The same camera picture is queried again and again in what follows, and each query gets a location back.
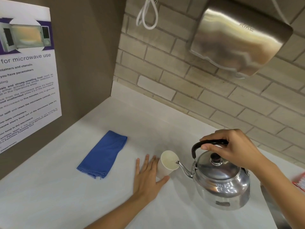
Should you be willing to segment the microwave notice poster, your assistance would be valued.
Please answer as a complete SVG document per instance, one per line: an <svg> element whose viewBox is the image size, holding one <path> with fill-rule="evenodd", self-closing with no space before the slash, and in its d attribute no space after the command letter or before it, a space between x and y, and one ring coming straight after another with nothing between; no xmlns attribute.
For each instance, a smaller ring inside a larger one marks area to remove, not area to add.
<svg viewBox="0 0 305 229"><path fill-rule="evenodd" d="M61 115L50 8L0 0L0 154Z"/></svg>

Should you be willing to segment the person's left forearm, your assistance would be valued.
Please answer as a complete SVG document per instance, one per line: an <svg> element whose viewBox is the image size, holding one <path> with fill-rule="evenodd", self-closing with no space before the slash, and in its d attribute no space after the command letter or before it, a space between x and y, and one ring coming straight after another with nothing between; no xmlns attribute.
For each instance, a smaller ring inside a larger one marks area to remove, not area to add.
<svg viewBox="0 0 305 229"><path fill-rule="evenodd" d="M154 192L136 192L123 204L84 229L125 229L135 216L156 198Z"/></svg>

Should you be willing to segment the blue folded cloth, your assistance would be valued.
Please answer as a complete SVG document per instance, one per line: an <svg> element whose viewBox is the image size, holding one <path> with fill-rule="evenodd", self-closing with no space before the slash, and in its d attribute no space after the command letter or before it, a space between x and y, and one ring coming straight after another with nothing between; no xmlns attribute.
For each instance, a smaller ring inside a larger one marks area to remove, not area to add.
<svg viewBox="0 0 305 229"><path fill-rule="evenodd" d="M105 178L110 172L118 153L124 148L127 136L109 130L90 150L77 170L96 179Z"/></svg>

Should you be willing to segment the white paper cup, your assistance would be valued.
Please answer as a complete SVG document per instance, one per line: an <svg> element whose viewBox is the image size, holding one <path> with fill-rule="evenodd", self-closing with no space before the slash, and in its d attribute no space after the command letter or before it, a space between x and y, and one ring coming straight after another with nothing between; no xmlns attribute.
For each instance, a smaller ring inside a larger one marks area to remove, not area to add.
<svg viewBox="0 0 305 229"><path fill-rule="evenodd" d="M157 164L156 177L161 180L165 176L169 176L173 171L177 170L179 168L177 161L179 161L177 154L170 150L164 151Z"/></svg>

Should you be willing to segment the stainless steel hand dryer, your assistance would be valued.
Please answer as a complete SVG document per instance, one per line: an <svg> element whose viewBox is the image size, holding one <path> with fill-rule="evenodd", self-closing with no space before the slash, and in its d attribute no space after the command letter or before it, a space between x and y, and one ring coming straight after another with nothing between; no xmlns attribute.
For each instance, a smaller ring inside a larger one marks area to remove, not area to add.
<svg viewBox="0 0 305 229"><path fill-rule="evenodd" d="M282 21L235 0L208 0L189 52L237 79L256 74L293 34L276 0L271 1Z"/></svg>

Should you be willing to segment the person's left hand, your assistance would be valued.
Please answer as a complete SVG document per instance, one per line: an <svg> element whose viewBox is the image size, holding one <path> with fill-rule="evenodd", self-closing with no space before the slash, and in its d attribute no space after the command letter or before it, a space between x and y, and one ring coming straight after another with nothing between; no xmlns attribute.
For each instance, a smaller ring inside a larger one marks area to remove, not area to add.
<svg viewBox="0 0 305 229"><path fill-rule="evenodd" d="M140 199L144 205L153 201L161 189L156 187L157 164L159 158L155 155L149 159L150 170L142 173L142 166L140 166L140 159L137 158L135 164L135 177L133 184L133 195Z"/></svg>

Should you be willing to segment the red and white packet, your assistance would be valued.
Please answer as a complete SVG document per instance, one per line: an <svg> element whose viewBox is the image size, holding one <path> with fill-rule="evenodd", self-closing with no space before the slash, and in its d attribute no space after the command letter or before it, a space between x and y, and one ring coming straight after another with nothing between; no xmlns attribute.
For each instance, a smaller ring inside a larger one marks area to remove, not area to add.
<svg viewBox="0 0 305 229"><path fill-rule="evenodd" d="M292 184L299 188L301 191L305 192L305 172L298 175L293 181Z"/></svg>

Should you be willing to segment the person's right forearm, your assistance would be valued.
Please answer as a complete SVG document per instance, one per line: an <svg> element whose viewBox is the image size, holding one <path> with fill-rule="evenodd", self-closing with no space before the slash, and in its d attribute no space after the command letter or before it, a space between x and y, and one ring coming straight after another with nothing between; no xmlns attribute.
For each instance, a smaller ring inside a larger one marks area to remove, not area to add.
<svg viewBox="0 0 305 229"><path fill-rule="evenodd" d="M249 169L261 181L292 229L305 229L305 194L267 158Z"/></svg>

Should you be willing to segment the person's right hand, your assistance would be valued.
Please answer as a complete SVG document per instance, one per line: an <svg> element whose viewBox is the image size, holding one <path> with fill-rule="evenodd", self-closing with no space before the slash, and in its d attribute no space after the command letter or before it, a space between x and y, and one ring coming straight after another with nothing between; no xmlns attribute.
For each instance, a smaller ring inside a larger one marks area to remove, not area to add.
<svg viewBox="0 0 305 229"><path fill-rule="evenodd" d="M215 133L202 137L200 142L216 139L224 139L228 142L229 154L220 156L234 165L249 169L254 173L270 163L253 142L239 129L217 130Z"/></svg>

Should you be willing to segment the silver metal kettle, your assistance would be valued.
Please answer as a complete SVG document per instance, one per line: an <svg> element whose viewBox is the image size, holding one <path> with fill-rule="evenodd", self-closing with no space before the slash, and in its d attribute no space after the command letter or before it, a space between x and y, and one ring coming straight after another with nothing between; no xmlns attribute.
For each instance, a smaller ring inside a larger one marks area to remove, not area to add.
<svg viewBox="0 0 305 229"><path fill-rule="evenodd" d="M225 139L204 140L192 147L194 162L188 170L180 161L176 164L195 183L199 195L212 207L221 210L237 210L250 199L250 172L236 166L217 153L206 151L198 158L196 150L203 144L228 145Z"/></svg>

